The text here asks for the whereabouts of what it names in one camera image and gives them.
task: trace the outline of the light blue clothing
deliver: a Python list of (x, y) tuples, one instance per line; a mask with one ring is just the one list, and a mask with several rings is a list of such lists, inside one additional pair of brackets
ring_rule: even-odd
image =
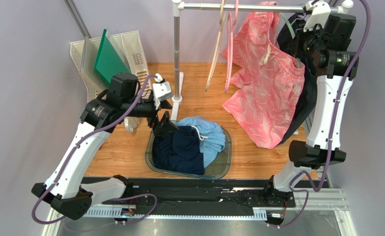
[(195, 126), (201, 136), (206, 136), (200, 141), (200, 152), (204, 155), (204, 168), (214, 161), (217, 154), (223, 151), (226, 143), (226, 135), (220, 125), (203, 119), (202, 117), (188, 117), (176, 123), (177, 126)]

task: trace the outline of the wooden tabletop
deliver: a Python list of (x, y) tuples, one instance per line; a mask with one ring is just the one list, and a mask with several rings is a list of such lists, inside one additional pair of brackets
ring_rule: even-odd
[[(225, 128), (232, 138), (232, 161), (224, 178), (270, 178), (287, 163), (291, 140), (306, 140), (304, 130), (300, 128), (299, 135), (293, 135), (286, 143), (274, 149), (258, 148), (233, 116), (221, 106), (238, 89), (231, 84), (228, 93), (223, 92), (226, 64), (217, 64), (208, 92), (205, 87), (210, 70), (209, 63), (182, 63), (180, 68), (185, 73), (185, 78), (183, 103), (178, 119), (202, 116)], [(234, 65), (232, 74), (239, 69)], [(173, 63), (151, 63), (149, 72), (160, 73), (171, 83), (173, 89)], [(178, 177), (157, 173), (146, 165), (145, 151), (150, 131), (145, 118), (141, 119), (140, 126), (133, 134), (127, 133), (123, 125), (117, 126), (94, 157), (85, 175)], [(315, 173), (312, 173), (312, 177), (317, 178)]]

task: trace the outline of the pink dress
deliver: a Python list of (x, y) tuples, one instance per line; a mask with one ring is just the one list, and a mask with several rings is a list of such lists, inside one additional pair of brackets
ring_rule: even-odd
[(281, 142), (303, 89), (304, 65), (297, 68), (297, 60), (278, 48), (279, 17), (251, 12), (242, 24), (233, 39), (233, 63), (242, 69), (231, 78), (240, 89), (222, 105), (260, 148)]

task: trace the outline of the green folder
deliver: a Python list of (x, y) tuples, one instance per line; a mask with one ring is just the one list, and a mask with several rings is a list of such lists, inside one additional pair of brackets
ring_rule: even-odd
[(116, 50), (119, 49), (115, 49), (112, 46), (110, 34), (104, 29), (94, 68), (98, 71), (107, 85), (110, 85), (111, 78), (117, 73), (130, 73)]

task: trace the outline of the white wall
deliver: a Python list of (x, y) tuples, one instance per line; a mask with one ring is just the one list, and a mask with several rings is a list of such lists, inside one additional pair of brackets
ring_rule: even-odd
[[(358, 47), (365, 12), (357, 16), (351, 49)], [(370, 35), (360, 56), (357, 77), (345, 105), (341, 127), (344, 163), (332, 166), (334, 186), (342, 187), (359, 236), (385, 235), (385, 0), (368, 0)]]
[(0, 236), (41, 235), (30, 191), (60, 162), (86, 103), (69, 56), (81, 39), (63, 1), (0, 1)]
[[(148, 62), (173, 61), (173, 14), (171, 0), (74, 0), (92, 37), (103, 29), (111, 34), (139, 30)], [(221, 0), (186, 0), (188, 3), (221, 3)], [(260, 0), (240, 0), (258, 4)], [(279, 5), (297, 5), (301, 0), (278, 0)], [(239, 12), (236, 30), (248, 12)], [(184, 10), (181, 12), (181, 61), (211, 62), (219, 31), (219, 11)], [(226, 46), (224, 29), (222, 48)]]

